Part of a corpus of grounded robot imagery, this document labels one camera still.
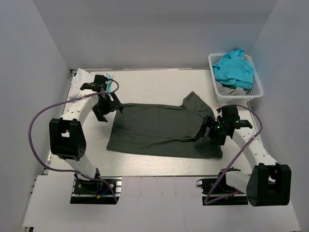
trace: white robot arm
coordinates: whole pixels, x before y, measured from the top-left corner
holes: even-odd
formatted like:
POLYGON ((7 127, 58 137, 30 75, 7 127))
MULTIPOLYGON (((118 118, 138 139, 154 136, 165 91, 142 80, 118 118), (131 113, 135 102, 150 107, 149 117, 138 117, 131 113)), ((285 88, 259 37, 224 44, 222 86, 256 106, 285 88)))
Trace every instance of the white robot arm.
MULTIPOLYGON (((255 134, 252 125, 247 120, 240 119, 235 105, 224 106, 219 112, 222 112, 222 116, 218 116, 217 120, 211 117, 204 119, 196 138, 204 136, 206 129, 209 129, 208 136, 214 143, 224 145, 226 136, 230 136, 239 147, 244 147, 255 134)), ((246 194, 253 206, 287 205, 291 187, 289 166, 279 164, 257 139, 254 139, 243 153, 253 170, 252 173, 245 174, 231 168, 216 188, 233 187, 246 194)))
MULTIPOLYGON (((106 91, 107 82, 107 77, 96 75, 93 83, 83 84, 79 97, 106 91)), ((94 111, 98 121, 104 122, 107 122, 104 115, 117 109, 122 112, 122 105, 117 96, 113 93, 111 97, 94 95, 76 101, 60 118, 53 118, 49 123, 52 154, 65 160, 73 169, 90 178, 99 177, 99 171, 90 163, 85 154, 86 140, 82 125, 91 110, 94 111)), ((77 178, 86 180, 81 175, 77 178)))

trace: black metal base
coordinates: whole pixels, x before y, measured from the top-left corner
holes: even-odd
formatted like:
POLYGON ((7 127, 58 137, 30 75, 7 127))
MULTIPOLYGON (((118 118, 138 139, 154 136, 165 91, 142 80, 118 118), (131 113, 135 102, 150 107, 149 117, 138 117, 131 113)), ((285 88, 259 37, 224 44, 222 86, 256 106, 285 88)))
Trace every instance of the black metal base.
MULTIPOLYGON (((211 201, 217 197, 209 197, 208 201, 211 201)), ((228 199, 221 199, 216 202, 205 204, 204 201, 206 199, 206 196, 202 197, 203 205, 247 205, 248 199, 247 196, 233 196, 228 199)))
MULTIPOLYGON (((203 188, 203 194, 207 195, 211 189, 211 187, 214 185, 214 183, 216 182, 217 178, 205 178, 205 179, 200 179, 198 181, 202 181, 201 185, 198 185, 199 187, 203 188)), ((236 189, 228 186, 226 184, 224 184, 224 182, 222 182, 221 184, 219 183, 216 188, 214 189, 214 191, 212 192, 212 194, 222 194, 222 195, 226 195, 226 194, 230 194, 235 192, 236 189)), ((209 201, 217 198, 219 196, 210 196, 209 197, 209 201)), ((204 201, 206 199, 206 196, 202 196, 202 201, 203 201, 203 205, 247 205, 248 204, 248 199, 247 196, 238 196, 235 195, 233 197, 229 197, 227 199, 221 199, 218 200, 216 202, 210 203, 210 204, 204 204, 204 201)))
POLYGON ((82 196, 71 196, 70 204, 116 204, 115 198, 112 197, 101 197, 98 199, 96 196, 82 197, 82 196))
MULTIPOLYGON (((118 200, 120 197, 119 189, 121 186, 117 185, 117 181, 121 181, 121 178, 105 178, 104 180, 112 185, 112 189, 114 193, 116 193, 118 200)), ((106 184, 102 183, 97 188, 93 188, 91 181, 75 179, 74 182, 70 200, 71 204, 116 204, 116 201, 106 184)))

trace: white cloth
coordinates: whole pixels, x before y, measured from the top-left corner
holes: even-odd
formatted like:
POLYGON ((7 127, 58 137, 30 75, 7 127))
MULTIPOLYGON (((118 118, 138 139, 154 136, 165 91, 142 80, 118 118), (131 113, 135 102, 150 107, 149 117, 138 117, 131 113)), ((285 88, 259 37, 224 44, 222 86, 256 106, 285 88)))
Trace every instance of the white cloth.
MULTIPOLYGON (((68 98, 77 98, 83 83, 93 82, 95 79, 95 75, 95 73, 89 73, 83 69, 78 69, 76 75, 72 78, 68 98)), ((107 73, 100 73, 100 75, 107 76, 107 73)))

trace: white plastic basket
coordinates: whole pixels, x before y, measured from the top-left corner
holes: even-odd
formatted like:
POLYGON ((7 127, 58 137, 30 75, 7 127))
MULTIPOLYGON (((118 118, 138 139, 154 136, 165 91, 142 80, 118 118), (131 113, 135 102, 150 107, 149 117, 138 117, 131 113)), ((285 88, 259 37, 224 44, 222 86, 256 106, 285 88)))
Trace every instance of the white plastic basket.
POLYGON ((225 53, 210 54, 208 56, 209 66, 211 68, 212 82, 213 82, 214 90, 215 90, 216 95, 217 95, 217 101, 219 103, 239 103, 239 102, 249 102, 254 98, 262 97, 263 96, 263 90, 262 90, 260 79, 259 79, 259 77, 258 77, 258 75, 255 71, 254 64, 253 64, 250 56, 248 56, 246 54, 244 55, 245 60, 250 61, 253 68, 254 68, 254 79, 253 79, 252 89, 248 90, 246 92, 246 95, 238 95, 238 96, 225 96, 225 95, 221 95, 218 92, 216 80, 215 80, 214 74, 213 74, 212 65, 219 62, 223 55, 225 55, 225 53))

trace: white table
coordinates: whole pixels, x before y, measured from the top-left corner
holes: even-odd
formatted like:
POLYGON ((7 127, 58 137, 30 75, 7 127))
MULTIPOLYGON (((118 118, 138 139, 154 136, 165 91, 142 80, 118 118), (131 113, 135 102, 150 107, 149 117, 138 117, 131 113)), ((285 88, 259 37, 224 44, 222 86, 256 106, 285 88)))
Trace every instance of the white table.
MULTIPOLYGON (((181 105, 183 99, 194 91, 213 109, 215 115, 220 106, 215 97, 209 70, 113 71, 109 74, 114 75, 114 79, 120 84, 116 94, 121 103, 181 105)), ((239 115, 241 119, 247 119, 253 124, 247 110, 239 108, 239 115)), ((239 147, 230 138, 227 138, 222 146, 222 159, 172 158, 108 151, 106 146, 114 116, 115 112, 106 115, 108 123, 98 122, 94 113, 90 112, 83 125, 87 156, 102 176, 217 175, 239 151, 239 147)), ((251 173, 244 155, 241 155, 233 166, 251 173)), ((66 162, 54 155, 51 167, 70 168, 66 162)))
MULTIPOLYGON (((213 110, 215 100, 210 71, 158 70, 109 72, 120 83, 117 92, 122 103, 181 105, 194 91, 213 110)), ((251 115, 239 111, 252 122, 251 115)), ((115 113, 108 123, 98 122, 93 113, 83 130, 87 155, 102 175, 124 176, 117 205, 70 204, 71 173, 49 172, 38 176, 23 226, 34 232, 290 232, 300 230, 293 206, 252 207, 202 206, 198 177, 217 175, 239 151, 230 139, 222 147, 222 159, 183 159, 131 155, 106 150, 115 113), (160 175, 196 175, 151 177, 160 175)), ((54 168, 70 166, 52 156, 54 168)), ((250 173, 244 156, 233 165, 250 173)))

